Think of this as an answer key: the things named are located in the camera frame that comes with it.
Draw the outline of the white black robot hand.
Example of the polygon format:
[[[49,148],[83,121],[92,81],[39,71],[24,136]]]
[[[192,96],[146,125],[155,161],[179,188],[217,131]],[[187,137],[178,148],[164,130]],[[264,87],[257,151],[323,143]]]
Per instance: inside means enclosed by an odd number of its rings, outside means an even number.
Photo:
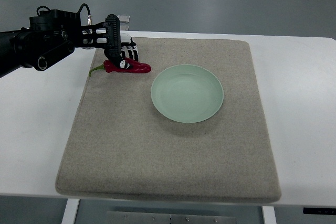
[[[84,35],[84,48],[96,47],[103,49],[107,60],[110,60],[118,68],[130,68],[128,63],[122,63],[124,58],[131,58],[139,61],[137,44],[132,37],[119,30],[107,28],[86,28],[82,31]]]

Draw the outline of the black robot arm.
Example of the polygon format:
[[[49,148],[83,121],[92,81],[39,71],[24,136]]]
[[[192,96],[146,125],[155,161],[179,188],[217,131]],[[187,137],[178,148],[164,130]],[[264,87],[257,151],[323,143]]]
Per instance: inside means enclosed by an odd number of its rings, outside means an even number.
[[[101,48],[117,67],[122,61],[120,21],[114,14],[83,26],[80,12],[40,6],[29,21],[29,28],[1,33],[1,77],[19,68],[45,71],[76,48]]]

